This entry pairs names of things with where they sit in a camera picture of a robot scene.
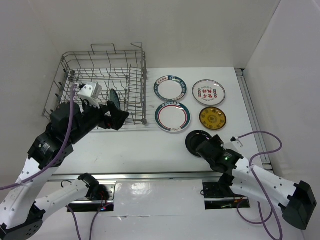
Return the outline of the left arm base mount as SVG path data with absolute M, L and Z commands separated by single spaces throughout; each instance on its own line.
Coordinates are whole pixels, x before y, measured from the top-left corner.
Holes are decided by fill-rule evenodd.
M 91 195 L 81 197 L 68 206 L 75 213 L 93 213 L 102 208 L 102 212 L 114 211 L 114 197 L 116 184 L 114 182 L 100 182 L 98 190 Z

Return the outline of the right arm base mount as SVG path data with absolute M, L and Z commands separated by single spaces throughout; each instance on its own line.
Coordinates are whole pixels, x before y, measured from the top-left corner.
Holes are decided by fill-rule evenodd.
M 231 191 L 231 183 L 234 177 L 222 173 L 205 171 L 200 174 L 202 190 L 206 210 L 224 210 L 250 208 L 249 199 Z

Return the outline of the blue floral plate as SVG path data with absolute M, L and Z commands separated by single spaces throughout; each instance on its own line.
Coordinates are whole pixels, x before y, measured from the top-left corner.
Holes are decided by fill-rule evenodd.
M 121 102 L 115 89 L 111 89 L 109 92 L 109 100 L 115 104 L 118 110 L 121 110 Z

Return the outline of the black plate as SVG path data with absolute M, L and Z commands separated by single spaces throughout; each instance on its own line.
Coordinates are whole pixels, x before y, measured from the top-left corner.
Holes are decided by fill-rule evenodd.
M 201 156 L 197 153 L 197 147 L 204 141 L 208 141 L 212 136 L 203 130 L 193 130 L 185 138 L 185 146 L 187 150 L 195 157 Z

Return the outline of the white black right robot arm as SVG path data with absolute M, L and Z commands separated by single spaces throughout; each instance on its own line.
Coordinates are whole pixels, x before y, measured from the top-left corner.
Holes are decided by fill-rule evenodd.
M 218 190 L 223 196 L 246 196 L 257 202 L 267 202 L 282 212 L 291 226 L 306 230 L 317 201 L 311 186 L 277 176 L 241 155 L 242 143 L 235 137 L 224 143 L 218 135 L 203 137 L 191 149 L 206 160 L 210 168 L 222 174 Z

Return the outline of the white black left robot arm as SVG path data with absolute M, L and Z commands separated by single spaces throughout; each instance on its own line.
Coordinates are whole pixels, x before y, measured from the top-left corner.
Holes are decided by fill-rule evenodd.
M 50 123 L 28 151 L 17 185 L 0 204 L 0 238 L 27 240 L 44 221 L 75 200 L 105 201 L 107 189 L 89 173 L 83 173 L 62 189 L 38 195 L 48 179 L 74 151 L 73 146 L 96 127 L 119 130 L 129 117 L 112 101 L 98 108 L 65 102 L 50 115 Z

